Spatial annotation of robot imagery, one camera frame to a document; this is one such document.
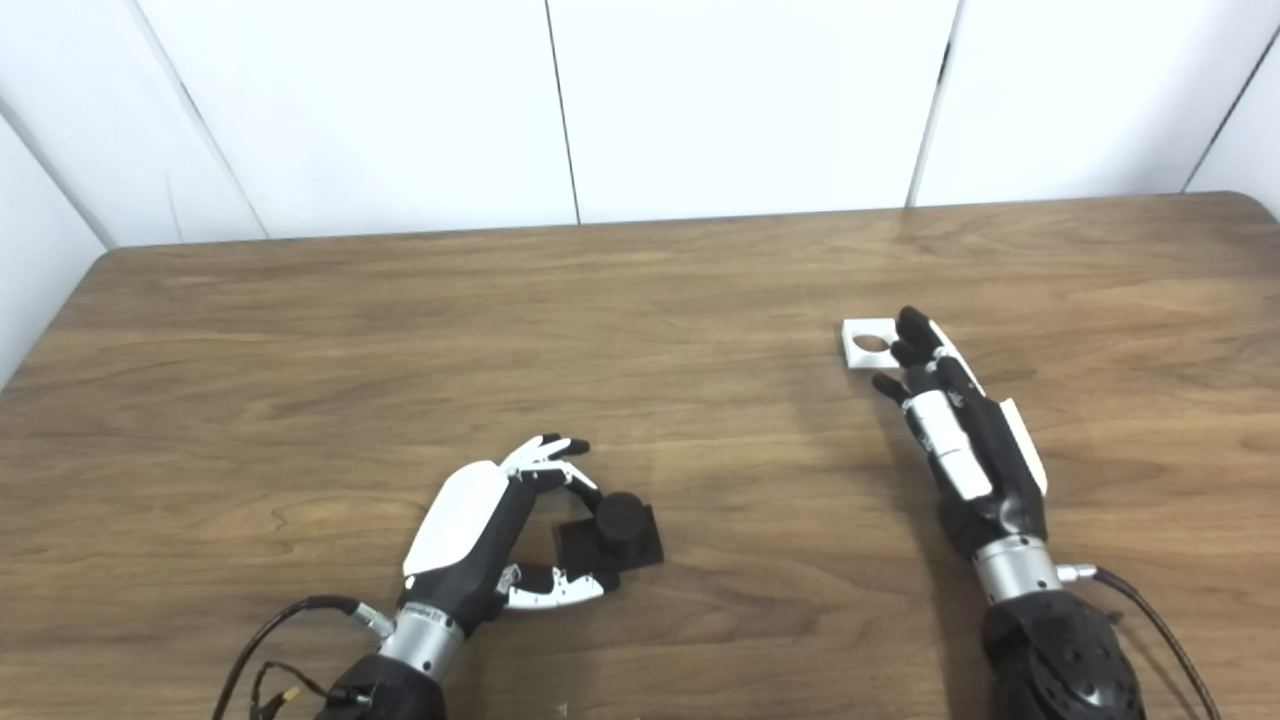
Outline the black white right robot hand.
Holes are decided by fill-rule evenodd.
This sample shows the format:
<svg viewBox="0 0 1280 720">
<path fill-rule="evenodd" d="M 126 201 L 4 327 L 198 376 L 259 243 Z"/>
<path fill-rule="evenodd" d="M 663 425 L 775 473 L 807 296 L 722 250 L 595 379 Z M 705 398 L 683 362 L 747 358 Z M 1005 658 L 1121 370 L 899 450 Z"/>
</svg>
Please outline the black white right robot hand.
<svg viewBox="0 0 1280 720">
<path fill-rule="evenodd" d="M 893 401 L 925 454 L 937 515 L 954 550 L 972 559 L 996 541 L 1046 541 L 1046 483 L 1039 456 L 1010 401 L 991 398 L 940 325 L 914 306 L 900 310 L 890 352 L 902 369 L 878 372 L 876 391 Z"/>
</svg>

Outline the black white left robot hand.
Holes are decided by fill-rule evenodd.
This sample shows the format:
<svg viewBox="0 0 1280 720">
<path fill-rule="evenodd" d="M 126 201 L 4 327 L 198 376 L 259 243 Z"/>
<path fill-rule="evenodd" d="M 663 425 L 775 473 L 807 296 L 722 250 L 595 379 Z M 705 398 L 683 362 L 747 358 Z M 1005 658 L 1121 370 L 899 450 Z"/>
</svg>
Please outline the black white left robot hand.
<svg viewBox="0 0 1280 720">
<path fill-rule="evenodd" d="M 535 436 L 499 462 L 481 460 L 449 475 L 431 502 L 402 564 L 402 603 L 443 612 L 465 635 L 504 609 L 544 610 L 616 592 L 617 571 L 568 570 L 516 562 L 511 555 L 538 497 L 567 489 L 591 511 L 604 495 L 570 457 L 585 439 Z"/>
</svg>

